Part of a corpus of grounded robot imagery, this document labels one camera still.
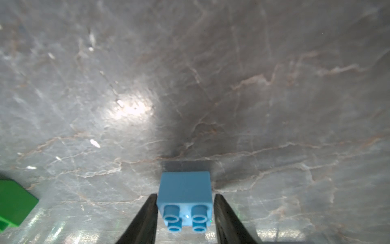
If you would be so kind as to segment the blue lego brick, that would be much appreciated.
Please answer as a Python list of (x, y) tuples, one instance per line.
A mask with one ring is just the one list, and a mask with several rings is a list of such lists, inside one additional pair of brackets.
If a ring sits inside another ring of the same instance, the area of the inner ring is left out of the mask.
[(205, 233), (212, 222), (213, 197), (208, 171), (164, 172), (157, 207), (169, 232), (191, 227)]

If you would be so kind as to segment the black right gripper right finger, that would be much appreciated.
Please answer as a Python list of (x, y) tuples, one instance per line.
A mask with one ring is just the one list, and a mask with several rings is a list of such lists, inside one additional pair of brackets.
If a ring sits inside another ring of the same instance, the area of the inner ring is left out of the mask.
[(219, 244), (256, 244), (233, 209), (221, 194), (214, 199), (216, 236)]

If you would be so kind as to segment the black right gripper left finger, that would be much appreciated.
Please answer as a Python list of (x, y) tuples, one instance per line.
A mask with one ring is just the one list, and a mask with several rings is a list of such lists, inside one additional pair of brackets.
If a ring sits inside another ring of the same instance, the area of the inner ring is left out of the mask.
[(151, 194), (116, 244), (154, 244), (158, 219), (157, 194)]

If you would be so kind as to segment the long green lego brick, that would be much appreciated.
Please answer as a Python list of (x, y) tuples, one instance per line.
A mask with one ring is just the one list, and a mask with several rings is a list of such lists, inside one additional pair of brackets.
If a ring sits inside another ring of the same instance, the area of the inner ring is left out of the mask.
[(38, 202), (17, 182), (1, 180), (1, 232), (8, 227), (19, 227)]

